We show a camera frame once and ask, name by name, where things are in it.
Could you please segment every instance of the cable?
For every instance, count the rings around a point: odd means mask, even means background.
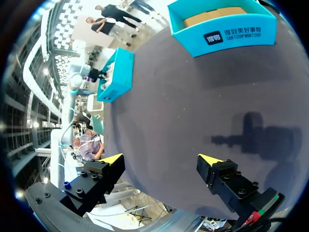
[[[74,114],[75,114],[75,110],[74,110],[73,108],[71,108],[71,107],[70,107],[69,109],[73,111],[73,116],[74,116]],[[68,164],[68,162],[67,162],[67,160],[66,160],[66,158],[65,158],[65,156],[64,156],[64,154],[63,154],[61,140],[62,140],[62,138],[63,138],[64,134],[67,132],[67,130],[68,130],[68,129],[70,128],[70,126],[73,124],[73,122],[74,122],[74,117],[72,118],[72,121],[69,123],[69,125],[67,126],[67,128],[64,130],[64,132],[62,133],[62,135],[61,135],[61,136],[60,136],[60,138],[59,138],[60,152],[61,152],[61,155],[62,155],[62,157],[63,157],[64,161],[67,163],[67,166],[68,166],[69,172],[70,172],[70,174],[71,174],[71,176],[72,176],[72,177],[74,177],[74,176],[73,176],[73,174],[71,173],[71,170],[70,170],[69,164]]]
[[[147,207],[149,207],[149,206],[153,206],[153,205],[159,204],[159,203],[161,203],[161,202],[149,204],[149,205],[144,206],[144,207],[142,207],[142,208],[138,208],[138,209],[134,209],[134,210],[130,210],[130,211],[124,211],[123,213],[119,213],[119,214],[110,214],[110,215],[99,215],[99,214],[93,214],[93,213],[89,213],[89,214],[91,214],[91,215],[93,215],[93,216],[98,216],[98,217],[117,216],[117,215],[121,215],[121,214],[128,214],[128,213],[132,213],[132,212],[135,212],[135,211],[139,211],[139,210],[145,209],[145,208],[147,208]]]
[[[61,163],[58,163],[58,165],[61,166],[61,167],[63,167],[64,169],[66,169],[65,166],[63,166]]]
[[[286,220],[286,218],[283,218],[283,217],[276,217],[276,218],[271,218],[271,219],[265,219],[265,220],[262,220],[260,222],[257,222],[257,223],[254,223],[252,224],[251,226],[248,226],[248,227],[240,227],[236,230],[234,230],[233,232],[245,232],[245,231],[250,231],[256,227],[259,227],[259,226],[263,226],[267,223],[272,223],[272,222],[284,222]]]

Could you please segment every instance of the white wall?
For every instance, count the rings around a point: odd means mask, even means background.
[[[113,38],[102,32],[96,33],[95,31],[93,31],[91,29],[91,24],[86,22],[86,19],[88,17],[93,17],[96,19],[96,17],[94,17],[93,15],[80,15],[77,18],[77,22],[75,24],[71,38],[73,40],[83,40],[87,44],[108,47],[112,43]]]

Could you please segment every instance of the person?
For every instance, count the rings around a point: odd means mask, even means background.
[[[85,112],[80,112],[75,116],[74,122],[75,123],[86,123],[87,129],[93,129],[93,127],[90,125],[90,118],[91,114],[87,114]]]
[[[92,25],[91,29],[96,33],[102,32],[106,35],[112,36],[127,46],[131,46],[131,44],[127,41],[128,36],[131,38],[136,37],[136,34],[130,34],[117,24],[107,22],[106,18],[98,18],[97,20],[94,20],[92,17],[88,17],[86,22]]]
[[[151,15],[151,18],[153,18],[153,15],[158,15],[158,12],[155,12],[154,8],[152,8],[149,4],[147,4],[144,0],[135,0],[131,3],[131,7],[137,9],[138,11],[142,11],[146,15],[150,15],[150,12],[153,14]]]
[[[100,160],[104,153],[104,144],[100,142],[99,134],[87,130],[81,138],[74,138],[73,146],[80,148],[80,154],[85,160]]]
[[[117,22],[125,23],[128,26],[134,28],[136,31],[139,31],[139,28],[137,28],[137,26],[134,25],[133,23],[130,23],[129,21],[127,21],[124,17],[131,18],[138,23],[144,24],[144,22],[142,22],[139,18],[134,17],[128,12],[119,10],[115,5],[109,4],[106,7],[98,5],[96,6],[96,10],[101,11],[101,15],[104,16],[105,18],[113,18]]]

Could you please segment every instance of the purple shirt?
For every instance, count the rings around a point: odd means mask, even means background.
[[[96,137],[99,137],[99,135],[98,134],[94,134],[94,135],[83,134],[80,138],[82,142],[82,145],[80,147],[80,154],[86,160],[94,159],[95,158],[94,154],[96,154],[100,149],[100,140],[89,142],[90,140],[94,140]]]

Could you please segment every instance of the black shirt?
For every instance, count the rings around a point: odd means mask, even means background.
[[[119,10],[116,6],[109,4],[106,7],[104,7],[104,10],[101,12],[101,15],[106,18],[109,17],[117,19],[121,17],[122,10]]]
[[[91,27],[91,29],[93,30],[93,31],[97,31],[97,29],[101,26],[102,24],[96,24],[96,25],[93,25],[92,27]],[[115,24],[114,23],[108,23],[108,22],[105,22],[105,24],[104,24],[104,26],[102,27],[102,29],[101,29],[101,32],[103,32],[104,34],[109,34],[110,33],[110,31],[111,31],[111,29],[113,28],[113,26],[114,26]]]

